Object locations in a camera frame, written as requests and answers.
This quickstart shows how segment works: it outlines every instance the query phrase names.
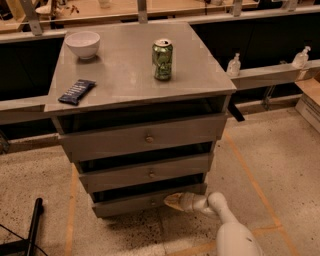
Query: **white bottle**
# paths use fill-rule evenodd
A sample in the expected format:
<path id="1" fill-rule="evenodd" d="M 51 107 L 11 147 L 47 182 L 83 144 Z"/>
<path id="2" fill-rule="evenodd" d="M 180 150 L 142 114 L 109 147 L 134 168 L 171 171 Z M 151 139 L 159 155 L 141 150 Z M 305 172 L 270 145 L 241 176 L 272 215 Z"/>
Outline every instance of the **white bottle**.
<path id="1" fill-rule="evenodd" d="M 238 76 L 240 73 L 241 62 L 239 61 L 240 53 L 236 53 L 236 56 L 233 60 L 229 61 L 227 74 L 229 76 Z"/>
<path id="2" fill-rule="evenodd" d="M 303 68 L 309 59 L 308 51 L 311 51 L 310 46 L 306 46 L 302 52 L 299 52 L 296 57 L 294 57 L 292 66 L 295 68 Z"/>

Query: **cabinet top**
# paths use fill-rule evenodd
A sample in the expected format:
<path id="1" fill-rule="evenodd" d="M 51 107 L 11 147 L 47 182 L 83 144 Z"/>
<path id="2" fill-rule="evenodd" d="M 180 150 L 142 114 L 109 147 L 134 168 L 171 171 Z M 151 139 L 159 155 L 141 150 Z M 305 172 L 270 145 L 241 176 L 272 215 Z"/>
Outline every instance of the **cabinet top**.
<path id="1" fill-rule="evenodd" d="M 70 30 L 68 34 L 83 31 Z M 100 34 L 97 55 L 76 57 L 62 45 L 45 112 L 63 114 L 137 104 L 230 95 L 236 88 L 207 47 L 186 23 L 126 24 L 87 27 Z M 159 38 L 173 44 L 172 78 L 158 81 L 152 74 L 152 45 Z M 58 98 L 78 79 L 96 86 L 78 106 Z"/>

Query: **cabinet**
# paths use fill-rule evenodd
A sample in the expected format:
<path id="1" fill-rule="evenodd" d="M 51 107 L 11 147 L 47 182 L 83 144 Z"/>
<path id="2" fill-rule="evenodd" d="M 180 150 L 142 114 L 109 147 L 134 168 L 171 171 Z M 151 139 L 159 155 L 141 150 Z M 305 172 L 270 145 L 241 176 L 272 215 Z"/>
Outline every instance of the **cabinet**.
<path id="1" fill-rule="evenodd" d="M 63 45 L 45 112 L 97 217 L 158 207 L 176 192 L 205 193 L 235 91 L 230 79 L 188 24 L 89 29 L 101 36 L 97 56 L 81 61 Z M 163 37 L 174 46 L 168 82 L 152 76 L 151 47 Z M 58 103 L 80 78 L 97 85 L 77 107 Z"/>

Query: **cardboard box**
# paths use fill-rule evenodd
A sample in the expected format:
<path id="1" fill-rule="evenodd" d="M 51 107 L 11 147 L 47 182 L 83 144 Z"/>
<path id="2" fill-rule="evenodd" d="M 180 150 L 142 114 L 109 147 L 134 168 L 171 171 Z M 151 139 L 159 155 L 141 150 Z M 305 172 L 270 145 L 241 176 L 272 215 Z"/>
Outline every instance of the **cardboard box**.
<path id="1" fill-rule="evenodd" d="M 296 110 L 320 133 L 320 73 L 296 84 L 303 91 Z"/>

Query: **can lid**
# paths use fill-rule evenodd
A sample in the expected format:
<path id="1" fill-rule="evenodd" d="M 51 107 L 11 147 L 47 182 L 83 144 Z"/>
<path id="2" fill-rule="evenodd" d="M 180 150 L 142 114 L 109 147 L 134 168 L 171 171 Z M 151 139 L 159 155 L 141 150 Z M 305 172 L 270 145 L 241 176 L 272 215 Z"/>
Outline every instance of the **can lid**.
<path id="1" fill-rule="evenodd" d="M 160 47 L 164 47 L 164 46 L 169 46 L 171 45 L 171 40 L 170 39 L 167 39 L 167 38 L 161 38 L 161 39 L 158 39 L 154 42 L 154 44 L 156 46 L 160 46 Z"/>

